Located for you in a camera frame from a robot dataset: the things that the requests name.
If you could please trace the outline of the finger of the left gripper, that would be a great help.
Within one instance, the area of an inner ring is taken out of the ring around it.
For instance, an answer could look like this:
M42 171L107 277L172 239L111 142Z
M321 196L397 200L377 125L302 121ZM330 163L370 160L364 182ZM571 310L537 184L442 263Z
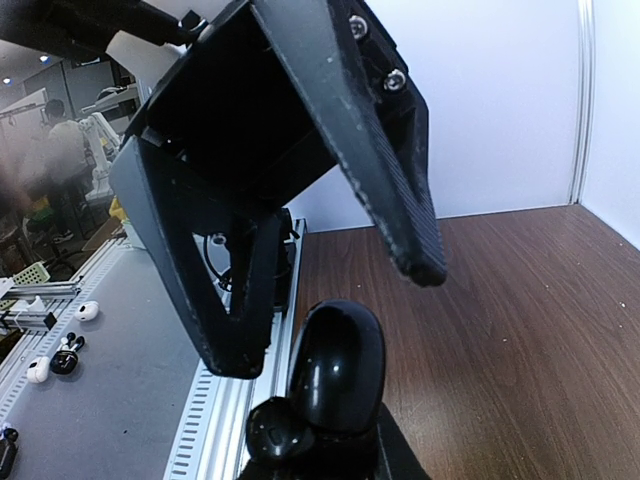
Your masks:
M126 141L111 169L110 184L209 371L239 379L258 377L273 316L258 322L232 319L193 237L228 232L239 218L261 222L276 210L210 185L185 163L139 137Z

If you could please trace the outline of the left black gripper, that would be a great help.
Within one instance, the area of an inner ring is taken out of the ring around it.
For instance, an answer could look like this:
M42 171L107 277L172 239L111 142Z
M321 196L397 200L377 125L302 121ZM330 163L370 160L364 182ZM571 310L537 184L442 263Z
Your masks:
M278 209L339 168L400 273L447 264L428 185L429 111L363 1L236 1L160 81L128 139Z

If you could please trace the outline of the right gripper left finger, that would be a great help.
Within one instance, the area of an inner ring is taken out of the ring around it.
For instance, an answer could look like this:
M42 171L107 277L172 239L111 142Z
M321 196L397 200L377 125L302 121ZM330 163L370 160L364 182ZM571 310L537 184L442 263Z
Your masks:
M309 459L310 441L292 439L275 444L265 439L249 441L250 460L240 479L302 479Z

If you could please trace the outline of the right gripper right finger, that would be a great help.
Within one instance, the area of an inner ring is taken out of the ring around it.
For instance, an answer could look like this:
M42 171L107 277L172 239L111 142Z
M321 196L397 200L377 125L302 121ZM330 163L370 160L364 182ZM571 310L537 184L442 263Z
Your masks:
M378 460L374 478L379 480L430 480L385 404L377 419Z

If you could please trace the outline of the black round cap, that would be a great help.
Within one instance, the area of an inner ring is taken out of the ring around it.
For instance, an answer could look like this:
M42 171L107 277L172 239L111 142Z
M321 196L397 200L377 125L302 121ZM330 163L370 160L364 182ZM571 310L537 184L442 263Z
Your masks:
M251 411L246 443L308 439L307 462L330 468L367 462L377 450L385 372L376 315L354 301L318 303L300 331L285 395Z

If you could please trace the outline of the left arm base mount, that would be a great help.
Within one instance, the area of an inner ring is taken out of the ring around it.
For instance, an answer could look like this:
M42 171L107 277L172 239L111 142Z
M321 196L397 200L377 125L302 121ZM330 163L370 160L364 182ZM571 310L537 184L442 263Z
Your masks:
M229 294L232 319L266 321L288 311L299 239L287 208L261 222L236 219L230 231L204 237L202 258L215 286Z

